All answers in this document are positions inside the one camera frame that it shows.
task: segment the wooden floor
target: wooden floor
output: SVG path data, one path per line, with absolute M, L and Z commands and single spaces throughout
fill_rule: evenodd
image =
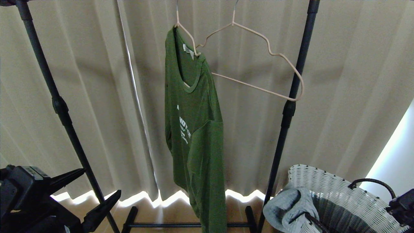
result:
M 69 209 L 74 213 L 80 220 L 83 222 L 83 217 L 91 209 L 97 206 L 97 202 L 94 198 L 89 197 L 85 202 L 74 205 L 70 199 L 60 202 L 64 207 Z M 253 213 L 255 215 L 256 223 L 260 217 L 260 211 L 262 208 L 263 201 L 259 198 L 252 199 L 248 203 L 242 203 L 233 197 L 228 196 L 226 199 L 227 205 L 227 221 L 228 222 L 246 222 L 246 215 L 244 214 L 244 209 L 247 205 L 252 206 Z M 195 216 L 193 209 L 185 201 L 179 199 L 176 202 L 172 203 L 167 207 L 158 206 L 153 208 L 151 203 L 147 199 L 142 199 L 139 202 L 133 204 L 133 206 L 138 207 L 138 215 L 135 219 L 135 222 L 141 223 L 191 223 L 199 222 Z M 120 231 L 122 231 L 122 226 L 127 218 L 127 215 L 132 206 L 121 207 L 119 204 L 116 204 L 112 208 L 112 215 L 118 225 Z M 100 224 L 98 229 L 95 231 L 97 233 L 111 233 L 112 228 L 108 223 L 108 220 L 105 218 L 104 221 Z M 131 233 L 138 232 L 149 232 L 149 233 L 200 233 L 200 228 L 133 228 Z M 228 228 L 227 232 L 243 232 L 249 233 L 248 228 Z M 263 232 L 265 233 L 275 233 L 277 232 L 273 229 L 267 222 L 265 223 Z

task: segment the light under curtain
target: light under curtain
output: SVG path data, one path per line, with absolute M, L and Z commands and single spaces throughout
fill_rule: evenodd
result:
M 186 1 L 180 22 L 197 44 L 231 22 L 234 1 Z M 265 34 L 296 62 L 306 1 L 240 1 L 236 21 Z M 176 193 L 164 138 L 165 37 L 175 1 L 31 1 L 34 25 L 104 195 Z M 293 164 L 347 180 L 365 177 L 414 98 L 414 4 L 323 1 L 303 72 L 306 92 L 277 184 Z M 34 165 L 50 176 L 81 165 L 51 105 L 15 7 L 0 7 L 0 166 Z M 293 71 L 239 28 L 209 39 L 211 70 L 287 95 Z M 215 77 L 224 120 L 228 189 L 265 192 L 285 101 Z M 66 187 L 75 198 L 86 179 Z

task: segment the curtain fold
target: curtain fold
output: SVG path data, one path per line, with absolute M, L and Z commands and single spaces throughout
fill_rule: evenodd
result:
M 231 22 L 235 1 L 179 1 L 196 44 Z M 236 22 L 296 62 L 307 1 L 239 1 Z M 104 195 L 180 190 L 164 138 L 165 37 L 176 2 L 30 1 L 41 45 Z M 286 139 L 277 188 L 298 163 L 365 177 L 414 98 L 414 4 L 321 1 L 306 60 L 305 95 Z M 81 167 L 16 7 L 0 7 L 0 166 L 51 176 Z M 212 72 L 289 93 L 293 71 L 260 37 L 229 27 L 199 48 Z M 224 120 L 226 186 L 265 192 L 285 101 L 215 77 Z M 64 190 L 91 190 L 82 176 Z

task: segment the beige hanger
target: beige hanger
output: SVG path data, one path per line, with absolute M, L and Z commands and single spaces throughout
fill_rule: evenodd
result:
M 247 31 L 249 31 L 249 32 L 251 32 L 251 33 L 253 33 L 253 34 L 256 34 L 256 35 L 258 35 L 258 36 L 260 36 L 260 37 L 262 37 L 265 41 L 266 41 L 266 43 L 267 43 L 267 50 L 269 51 L 269 54 L 270 55 L 272 55 L 272 56 L 278 56 L 278 57 L 282 57 L 289 65 L 290 65 L 290 67 L 292 67 L 292 69 L 294 70 L 294 72 L 295 72 L 295 74 L 298 76 L 298 78 L 299 78 L 299 81 L 300 81 L 300 83 L 301 83 L 301 93 L 300 93 L 300 95 L 299 95 L 299 97 L 297 97 L 296 99 L 293 99 L 293 98 L 290 98 L 290 97 L 288 97 L 288 96 L 284 96 L 284 95 L 281 95 L 281 94 L 278 94 L 278 93 L 275 93 L 275 92 L 272 92 L 272 91 L 269 91 L 269 90 L 266 90 L 266 89 L 263 89 L 263 88 L 260 88 L 260 87 L 256 87 L 256 86 L 253 86 L 253 85 L 251 85 L 251 84 L 248 84 L 248 83 L 245 83 L 245 82 L 242 82 L 242 81 L 239 81 L 239 80 L 236 80 L 236 79 L 233 79 L 233 78 L 229 78 L 229 77 L 227 77 L 227 76 L 224 76 L 224 75 L 220 75 L 220 74 L 217 74 L 217 73 L 211 73 L 211 74 L 213 74 L 213 75 L 217 75 L 217 76 L 219 76 L 219 77 L 222 77 L 222 78 L 226 78 L 226 79 L 229 79 L 229 80 L 231 80 L 231 81 L 234 81 L 234 82 L 237 82 L 237 83 L 241 83 L 241 84 L 244 84 L 244 85 L 246 85 L 246 86 L 249 86 L 249 87 L 253 87 L 253 88 L 255 88 L 255 89 L 258 89 L 258 90 L 261 90 L 261 91 L 264 91 L 264 92 L 267 92 L 267 93 L 270 93 L 270 94 L 272 94 L 272 95 L 276 95 L 276 96 L 279 96 L 279 97 L 282 97 L 282 98 L 284 98 L 284 99 L 287 99 L 287 100 L 290 100 L 290 101 L 298 101 L 298 100 L 300 100 L 301 98 L 302 98 L 302 96 L 303 96 L 303 94 L 304 94 L 304 92 L 305 92 L 305 86 L 304 86 L 304 84 L 303 84 L 303 79 L 302 79 L 302 76 L 301 76 L 301 74 L 298 72 L 298 70 L 295 68 L 295 66 L 292 64 L 292 62 L 290 62 L 289 61 L 289 59 L 285 56 L 285 55 L 283 55 L 283 54 L 281 54 L 281 53 L 273 53 L 272 51 L 271 51 L 271 49 L 270 49 L 270 42 L 269 42 L 269 39 L 267 38 L 267 37 L 265 37 L 263 34 L 261 34 L 261 33 L 259 33 L 259 32 L 256 32 L 256 31 L 254 31 L 254 30 L 252 30 L 252 29 L 250 29 L 250 28 L 248 28 L 248 27 L 245 27 L 245 26 L 243 26 L 243 25 L 241 25 L 241 24 L 238 24 L 238 23 L 236 23 L 235 21 L 234 21 L 234 18 L 235 18 L 235 15 L 236 15 L 236 5 L 237 5 L 237 3 L 238 3 L 238 0 L 236 1 L 236 4 L 234 5 L 234 10 L 233 10 L 233 19 L 232 19 L 232 21 L 231 21 L 231 23 L 229 23 L 228 25 L 226 25 L 226 26 L 224 26 L 223 28 L 221 28 L 221 29 L 219 29 L 219 30 L 216 30 L 216 31 L 214 31 L 213 33 L 211 33 L 210 35 L 208 35 L 207 36 L 207 38 L 206 38 L 206 40 L 205 40 L 205 42 L 204 42 L 204 44 L 199 44 L 199 45 L 197 45 L 197 46 L 195 46 L 195 42 L 194 42 L 194 38 L 193 38 L 193 36 L 182 26 L 182 24 L 180 23 L 180 20 L 179 20 L 179 17 L 178 17 L 178 0 L 177 0 L 177 24 L 175 25 L 175 27 L 181 27 L 189 36 L 190 36 L 190 38 L 191 38 L 191 40 L 192 40 L 192 42 L 193 42 L 193 48 L 194 48 L 194 54 L 196 55 L 196 56 L 199 56 L 201 53 L 197 53 L 197 51 L 196 51 L 196 49 L 197 49 L 197 47 L 198 46 L 201 46 L 201 47 L 204 47 L 205 45 L 206 45 L 206 43 L 207 43 L 207 39 L 210 37 L 210 36 L 212 36 L 212 35 L 214 35 L 214 34 L 216 34 L 217 32 L 219 32 L 219 31 L 221 31 L 221 30 L 223 30 L 223 29 L 225 29 L 225 28 L 227 28 L 227 27 L 229 27 L 229 26 L 234 26 L 234 25 L 236 25 L 236 26 L 238 26 L 238 27 L 240 27 L 240 28 L 242 28 L 242 29 L 244 29 L 244 30 L 247 30 Z

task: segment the gray cloth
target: gray cloth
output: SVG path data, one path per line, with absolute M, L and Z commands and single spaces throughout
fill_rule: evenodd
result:
M 263 214 L 270 225 L 285 233 L 301 231 L 302 225 L 307 221 L 304 212 L 319 220 L 309 189 L 295 188 L 290 183 L 263 209 Z

